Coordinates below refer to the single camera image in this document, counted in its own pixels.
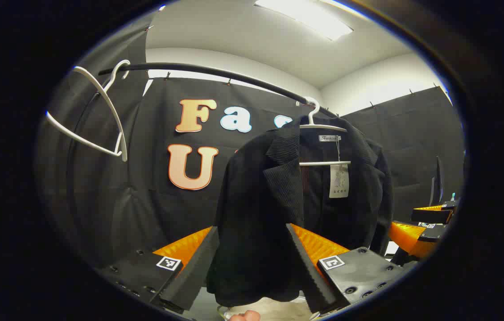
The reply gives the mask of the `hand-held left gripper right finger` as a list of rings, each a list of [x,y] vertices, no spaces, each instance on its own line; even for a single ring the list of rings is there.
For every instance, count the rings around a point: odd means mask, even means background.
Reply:
[[[297,282],[309,309],[331,313],[371,299],[412,268],[393,264],[366,247],[348,250],[305,228],[286,224],[297,262]]]

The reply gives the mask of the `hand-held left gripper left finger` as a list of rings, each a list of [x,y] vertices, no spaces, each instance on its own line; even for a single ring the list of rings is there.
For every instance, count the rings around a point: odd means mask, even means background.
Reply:
[[[169,240],[160,226],[140,235],[116,232],[94,247],[94,268],[128,297],[155,309],[183,313],[206,285],[218,247],[215,226]]]

